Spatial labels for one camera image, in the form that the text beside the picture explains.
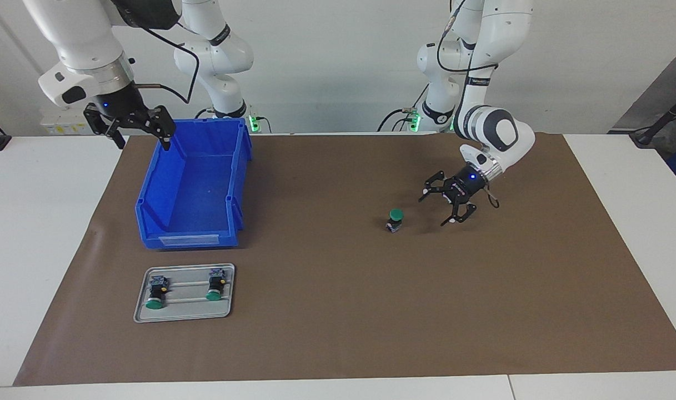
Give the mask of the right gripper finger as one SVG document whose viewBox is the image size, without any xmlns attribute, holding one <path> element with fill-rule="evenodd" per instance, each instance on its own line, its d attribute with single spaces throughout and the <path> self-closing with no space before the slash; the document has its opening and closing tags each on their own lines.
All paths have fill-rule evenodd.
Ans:
<svg viewBox="0 0 676 400">
<path fill-rule="evenodd" d="M 165 106 L 143 109 L 135 112 L 138 129 L 158 139 L 164 151 L 170 150 L 171 139 L 176 131 L 176 124 Z"/>
<path fill-rule="evenodd" d="M 118 149 L 124 149 L 126 140 L 118 130 L 119 121 L 117 119 L 107 122 L 96 106 L 86 106 L 84 117 L 94 134 L 105 136 L 112 140 Z"/>
</svg>

